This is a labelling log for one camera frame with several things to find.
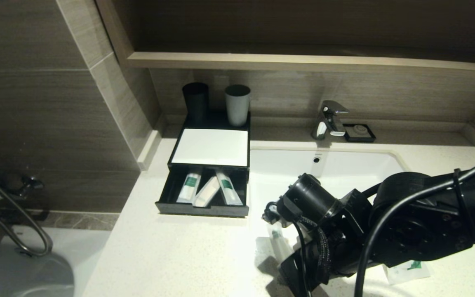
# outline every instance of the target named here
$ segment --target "bathtub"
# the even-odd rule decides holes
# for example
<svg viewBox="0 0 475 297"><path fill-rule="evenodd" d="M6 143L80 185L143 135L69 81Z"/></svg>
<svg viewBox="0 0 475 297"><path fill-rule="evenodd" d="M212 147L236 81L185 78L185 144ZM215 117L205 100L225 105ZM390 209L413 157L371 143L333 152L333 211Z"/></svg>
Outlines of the bathtub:
<svg viewBox="0 0 475 297"><path fill-rule="evenodd" d="M41 239L29 227L14 226L19 237L40 249ZM81 297L110 231L44 228L54 246L50 255L34 258L17 249L0 231L0 297Z"/></svg>

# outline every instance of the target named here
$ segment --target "robotic arm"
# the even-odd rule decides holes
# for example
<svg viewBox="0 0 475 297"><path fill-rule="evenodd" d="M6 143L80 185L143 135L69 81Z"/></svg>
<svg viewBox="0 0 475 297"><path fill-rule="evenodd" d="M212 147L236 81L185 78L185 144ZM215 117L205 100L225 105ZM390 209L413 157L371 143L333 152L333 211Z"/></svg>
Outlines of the robotic arm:
<svg viewBox="0 0 475 297"><path fill-rule="evenodd" d="M450 186L441 186L445 182ZM328 193L312 175L300 175L279 201L268 203L263 214L270 224L295 224L300 234L302 248L280 265L292 293L308 296L320 283L351 276L359 266L365 268L366 261L360 265L361 255L379 218L405 198L428 193L434 186L441 190L404 205L379 226L369 267L431 261L471 248L475 244L475 168L437 177L397 173L364 192L354 189L341 199ZM371 205L368 198L375 194ZM313 235L307 244L302 227Z"/></svg>

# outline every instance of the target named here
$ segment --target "black cup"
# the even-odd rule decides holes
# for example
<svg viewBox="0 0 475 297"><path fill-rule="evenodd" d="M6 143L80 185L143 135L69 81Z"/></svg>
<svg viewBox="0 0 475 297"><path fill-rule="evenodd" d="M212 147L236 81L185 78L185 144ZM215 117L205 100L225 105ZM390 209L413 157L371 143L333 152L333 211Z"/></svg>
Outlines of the black cup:
<svg viewBox="0 0 475 297"><path fill-rule="evenodd" d="M204 122L208 116L208 85L189 83L183 87L183 96L190 120L195 124Z"/></svg>

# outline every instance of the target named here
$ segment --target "gray cup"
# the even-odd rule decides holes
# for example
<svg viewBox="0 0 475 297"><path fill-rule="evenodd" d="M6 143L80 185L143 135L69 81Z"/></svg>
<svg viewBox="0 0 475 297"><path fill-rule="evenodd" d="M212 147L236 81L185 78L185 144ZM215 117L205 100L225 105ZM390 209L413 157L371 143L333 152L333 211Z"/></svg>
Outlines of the gray cup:
<svg viewBox="0 0 475 297"><path fill-rule="evenodd" d="M228 122L235 127L247 122L250 106L250 88L243 85L232 85L225 89L226 114Z"/></svg>

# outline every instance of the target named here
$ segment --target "white notepad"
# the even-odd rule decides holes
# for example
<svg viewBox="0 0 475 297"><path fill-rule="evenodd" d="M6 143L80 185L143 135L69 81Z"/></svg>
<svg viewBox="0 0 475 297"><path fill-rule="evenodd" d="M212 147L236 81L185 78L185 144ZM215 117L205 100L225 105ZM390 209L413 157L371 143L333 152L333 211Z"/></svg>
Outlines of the white notepad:
<svg viewBox="0 0 475 297"><path fill-rule="evenodd" d="M248 139L243 130L187 128L172 163L247 166Z"/></svg>

